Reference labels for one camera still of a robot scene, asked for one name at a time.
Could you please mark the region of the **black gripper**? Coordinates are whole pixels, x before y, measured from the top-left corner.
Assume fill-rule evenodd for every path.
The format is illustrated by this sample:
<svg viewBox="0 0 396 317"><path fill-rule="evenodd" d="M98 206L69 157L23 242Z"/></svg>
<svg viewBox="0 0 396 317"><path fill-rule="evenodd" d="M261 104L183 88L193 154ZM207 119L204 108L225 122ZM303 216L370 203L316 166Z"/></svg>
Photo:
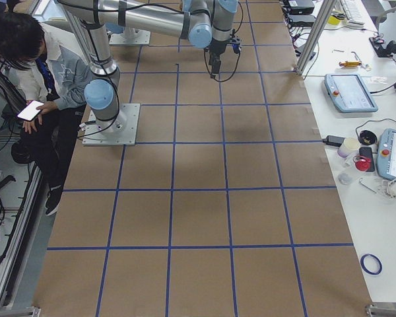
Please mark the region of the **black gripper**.
<svg viewBox="0 0 396 317"><path fill-rule="evenodd" d="M233 73L236 72L238 62L241 56L242 46L239 37L231 36L228 40L225 41L212 39L208 47L208 51L210 53L208 65L211 66L211 71L210 71L211 75L218 75L220 73L220 67L222 63L221 55L226 51L226 47L228 45L232 46L234 53L238 55L235 68L233 70Z"/></svg>

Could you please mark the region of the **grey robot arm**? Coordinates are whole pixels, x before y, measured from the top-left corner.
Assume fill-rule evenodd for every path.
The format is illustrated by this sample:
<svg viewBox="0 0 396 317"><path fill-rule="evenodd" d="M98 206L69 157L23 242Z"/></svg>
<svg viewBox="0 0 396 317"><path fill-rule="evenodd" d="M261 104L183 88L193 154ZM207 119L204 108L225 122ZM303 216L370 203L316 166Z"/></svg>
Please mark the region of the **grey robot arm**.
<svg viewBox="0 0 396 317"><path fill-rule="evenodd" d="M137 1L60 1L60 5L81 26L75 36L92 72L84 96L99 133L117 133L125 121L117 91L119 67L110 51L107 24L187 40L204 51L212 79L220 72L227 46L241 54L240 39L233 27L237 1L183 1L180 10Z"/></svg>

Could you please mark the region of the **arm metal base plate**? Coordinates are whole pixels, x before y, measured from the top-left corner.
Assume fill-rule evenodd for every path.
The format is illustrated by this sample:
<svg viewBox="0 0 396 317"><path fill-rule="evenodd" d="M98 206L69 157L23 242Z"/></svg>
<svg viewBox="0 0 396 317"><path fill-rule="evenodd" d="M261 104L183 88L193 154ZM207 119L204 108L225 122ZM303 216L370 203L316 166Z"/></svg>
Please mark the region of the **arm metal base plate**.
<svg viewBox="0 0 396 317"><path fill-rule="evenodd" d="M150 32L137 29L125 29L120 34L112 34L109 44L111 46L143 46L149 45Z"/></svg>
<svg viewBox="0 0 396 317"><path fill-rule="evenodd" d="M89 121L81 137L84 146L134 146L137 138L140 104L120 104L115 120L102 122L90 111Z"/></svg>

